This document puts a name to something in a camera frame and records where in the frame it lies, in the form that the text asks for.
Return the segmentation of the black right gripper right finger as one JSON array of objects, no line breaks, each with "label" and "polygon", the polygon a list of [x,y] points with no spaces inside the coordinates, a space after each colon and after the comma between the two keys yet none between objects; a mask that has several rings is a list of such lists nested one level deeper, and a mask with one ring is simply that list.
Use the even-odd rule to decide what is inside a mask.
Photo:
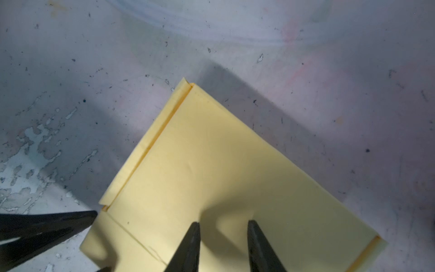
[{"label": "black right gripper right finger", "polygon": [[258,223],[248,222],[248,254],[251,272],[286,272]]}]

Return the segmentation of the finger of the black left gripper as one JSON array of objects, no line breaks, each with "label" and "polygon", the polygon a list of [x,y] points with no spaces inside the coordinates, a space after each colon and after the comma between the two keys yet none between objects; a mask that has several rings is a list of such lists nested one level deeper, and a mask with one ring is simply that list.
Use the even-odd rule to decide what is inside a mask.
[{"label": "finger of the black left gripper", "polygon": [[89,228],[97,211],[1,214],[1,271],[9,270]]}]

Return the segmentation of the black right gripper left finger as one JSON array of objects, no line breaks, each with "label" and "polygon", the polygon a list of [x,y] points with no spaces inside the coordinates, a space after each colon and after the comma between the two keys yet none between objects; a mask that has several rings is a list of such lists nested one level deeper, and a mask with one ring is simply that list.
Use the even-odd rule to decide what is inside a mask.
[{"label": "black right gripper left finger", "polygon": [[193,222],[175,251],[165,272],[197,272],[201,247],[201,229]]}]

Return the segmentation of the yellow paper box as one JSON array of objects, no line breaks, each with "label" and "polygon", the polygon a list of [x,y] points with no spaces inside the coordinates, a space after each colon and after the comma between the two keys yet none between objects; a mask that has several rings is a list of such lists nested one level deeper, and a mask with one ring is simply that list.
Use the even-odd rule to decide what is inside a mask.
[{"label": "yellow paper box", "polygon": [[165,271],[193,222],[199,270],[247,272],[248,222],[287,272],[364,272],[386,241],[185,79],[102,196],[80,250],[114,272]]}]

